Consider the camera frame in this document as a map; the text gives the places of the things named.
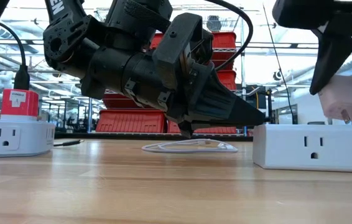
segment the pink power adapter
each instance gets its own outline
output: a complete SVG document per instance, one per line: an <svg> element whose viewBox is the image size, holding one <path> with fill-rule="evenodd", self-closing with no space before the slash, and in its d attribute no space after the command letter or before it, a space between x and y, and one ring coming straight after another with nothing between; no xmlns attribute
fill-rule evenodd
<svg viewBox="0 0 352 224"><path fill-rule="evenodd" d="M318 95L327 118L352 121L352 77L334 75Z"/></svg>

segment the white power strip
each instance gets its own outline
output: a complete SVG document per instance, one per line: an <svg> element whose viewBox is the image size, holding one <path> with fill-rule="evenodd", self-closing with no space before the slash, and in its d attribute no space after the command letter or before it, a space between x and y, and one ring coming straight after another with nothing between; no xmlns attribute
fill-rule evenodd
<svg viewBox="0 0 352 224"><path fill-rule="evenodd" d="M265 169L352 172L352 126L257 126L253 161Z"/></svg>
<svg viewBox="0 0 352 224"><path fill-rule="evenodd" d="M34 156L53 148L54 124L0 120L0 157Z"/></svg>

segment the power cord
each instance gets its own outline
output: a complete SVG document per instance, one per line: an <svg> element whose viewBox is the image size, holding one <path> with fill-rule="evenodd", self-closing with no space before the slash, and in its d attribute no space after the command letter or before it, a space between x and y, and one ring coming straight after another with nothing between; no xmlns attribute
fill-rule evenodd
<svg viewBox="0 0 352 224"><path fill-rule="evenodd" d="M30 77L28 74L27 62L25 59L24 46L22 45L20 38L17 36L17 34L10 27L3 24L2 22L0 22L0 26L12 34L13 38L17 41L17 44L20 48L21 65L20 65L19 70L16 73L16 77L14 78L14 88L18 89L18 90L29 90Z"/></svg>
<svg viewBox="0 0 352 224"><path fill-rule="evenodd" d="M210 143L217 143L217 147L213 148L205 148L205 149L175 149L171 148L169 149L168 147L172 146L206 146L207 144ZM184 141L178 141L178 142L165 142L165 143L157 143L157 144L151 144L148 146L143 146L141 148L143 151L146 152L160 152L160 153L211 153L211 152L238 152L238 149L230 144L227 144L225 142L217 141L217 140L212 140L212 139L190 139L190 140L184 140Z"/></svg>
<svg viewBox="0 0 352 224"><path fill-rule="evenodd" d="M271 38L271 42L273 44L274 53L276 54L277 63L278 63L278 67L280 69L280 74L281 74L281 77L282 77L282 81L284 82L285 88L287 89L288 105L289 105L289 110L290 110L290 113L292 115L292 121L293 121L295 119L295 117L294 117L294 112L292 111L292 107L290 105L289 90L288 90L287 82L285 81L285 78L284 78L284 73L282 72L282 69L281 69L280 59L278 58L276 44L274 43L273 35L271 33L271 28L270 28L270 24L269 24L269 19L267 18L266 8L264 7L264 4L263 4L263 11L264 11L264 16L266 17L267 26L269 28L270 38Z"/></svg>
<svg viewBox="0 0 352 224"><path fill-rule="evenodd" d="M238 56L240 56L242 54L242 52L245 50L245 48L248 46L248 44L250 43L252 36L253 36L253 23L251 21L251 19L249 18L249 16L242 11L240 8L226 2L223 0L206 0L208 2L212 2L214 4L217 4L219 6L223 6L227 9L229 9L230 11L235 12L236 14L238 14L239 16L241 16L241 18L243 18L243 20L245 20L246 24L248 25L248 36L246 37L246 40L244 42L244 44L241 46L241 48L233 55L231 56L231 58L227 59L227 61L225 61L224 63L222 63L221 65L217 66L215 68L216 71L220 71L223 68L225 68L225 66L227 66L229 63L231 63L234 59L236 59Z"/></svg>
<svg viewBox="0 0 352 224"><path fill-rule="evenodd" d="M53 147L60 147L60 146L74 146L77 144L81 144L84 140L76 140L76 141L69 141L69 142L63 142L59 144L54 144Z"/></svg>

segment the wooden table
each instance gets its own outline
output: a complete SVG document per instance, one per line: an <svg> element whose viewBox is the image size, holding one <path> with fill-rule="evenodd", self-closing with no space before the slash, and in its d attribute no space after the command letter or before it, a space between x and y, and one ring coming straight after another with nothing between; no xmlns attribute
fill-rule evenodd
<svg viewBox="0 0 352 224"><path fill-rule="evenodd" d="M352 223L352 174L264 170L237 154L97 140L0 159L0 223Z"/></svg>

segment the screw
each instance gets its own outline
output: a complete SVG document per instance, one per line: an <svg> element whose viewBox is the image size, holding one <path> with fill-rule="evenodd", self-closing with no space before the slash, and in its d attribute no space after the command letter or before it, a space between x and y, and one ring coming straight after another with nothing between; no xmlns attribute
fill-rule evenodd
<svg viewBox="0 0 352 224"><path fill-rule="evenodd" d="M175 31L172 31L171 33L170 33L170 37L176 37L177 36L177 33L175 32Z"/></svg>

